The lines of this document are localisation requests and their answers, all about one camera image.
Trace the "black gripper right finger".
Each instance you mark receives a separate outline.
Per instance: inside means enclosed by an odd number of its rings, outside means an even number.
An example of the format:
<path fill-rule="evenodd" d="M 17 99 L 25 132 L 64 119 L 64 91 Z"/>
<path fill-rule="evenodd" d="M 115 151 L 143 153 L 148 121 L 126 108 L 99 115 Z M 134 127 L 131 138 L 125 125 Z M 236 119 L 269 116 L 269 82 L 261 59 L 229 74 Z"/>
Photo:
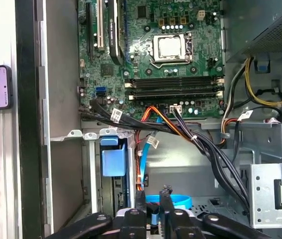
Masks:
<path fill-rule="evenodd" d="M 270 239 L 271 236 L 217 213 L 192 216 L 174 207 L 170 186 L 160 191 L 160 214 L 165 239 Z"/>

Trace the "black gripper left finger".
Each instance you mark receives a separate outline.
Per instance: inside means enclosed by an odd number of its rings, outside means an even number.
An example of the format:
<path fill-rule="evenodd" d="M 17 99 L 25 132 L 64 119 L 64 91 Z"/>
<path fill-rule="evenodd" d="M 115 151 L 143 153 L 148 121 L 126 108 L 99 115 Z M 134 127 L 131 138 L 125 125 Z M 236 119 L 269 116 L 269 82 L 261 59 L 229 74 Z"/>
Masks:
<path fill-rule="evenodd" d="M 112 218 L 94 213 L 49 235 L 48 239 L 145 239 L 147 237 L 145 192 L 135 194 L 135 208 L 121 209 Z"/>

